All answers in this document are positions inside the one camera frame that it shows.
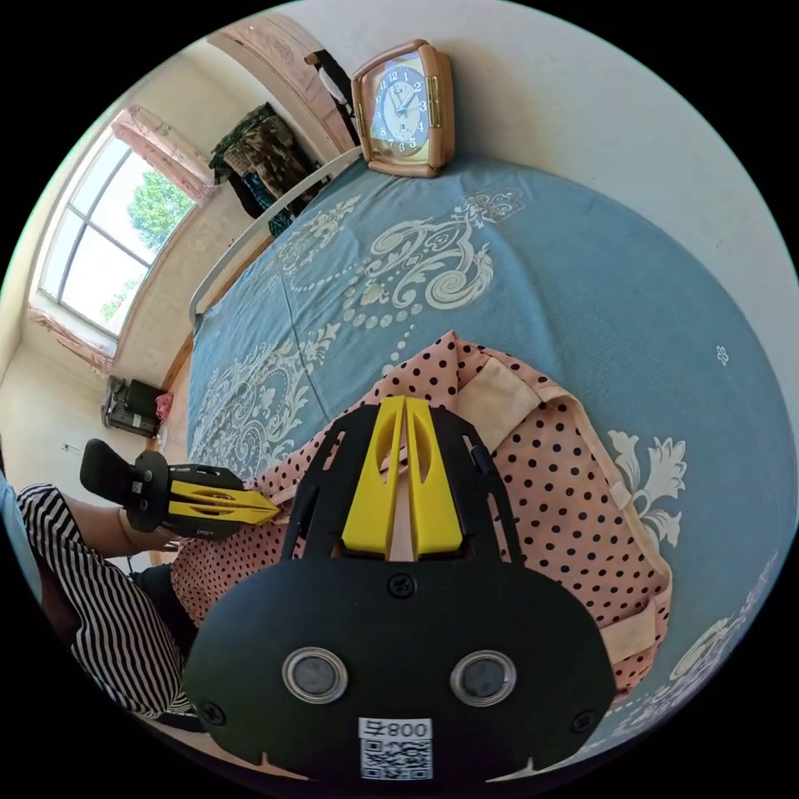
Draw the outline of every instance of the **alarm clock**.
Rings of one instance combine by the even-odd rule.
[[[455,150],[449,58],[424,39],[373,58],[352,80],[355,125],[367,165],[401,177],[436,177]]]

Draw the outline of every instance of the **qr code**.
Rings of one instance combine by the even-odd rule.
[[[360,767],[367,780],[430,780],[433,742],[361,740]]]

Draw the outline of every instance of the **sticker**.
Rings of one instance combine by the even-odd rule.
[[[359,718],[360,775],[365,780],[433,779],[433,723],[428,718]]]

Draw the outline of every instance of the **window pane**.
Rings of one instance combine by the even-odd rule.
[[[92,223],[152,263],[194,203],[174,184],[131,154],[92,214]]]
[[[56,234],[52,238],[41,286],[54,300],[58,300],[61,278],[67,268],[72,245],[75,243],[75,237],[80,232],[82,224],[80,216],[71,211],[65,211]]]
[[[148,269],[87,228],[78,245],[63,301],[96,325],[118,334]]]
[[[92,203],[97,199],[97,195],[102,190],[108,177],[117,167],[122,156],[128,151],[127,144],[119,139],[111,139],[102,148],[97,160],[89,168],[84,176],[81,185],[72,198],[72,204],[83,214],[87,214],[92,207]]]

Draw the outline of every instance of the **clock face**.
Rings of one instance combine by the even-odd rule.
[[[430,124],[424,75],[401,61],[381,70],[379,81],[375,78],[370,138],[384,155],[424,160]]]

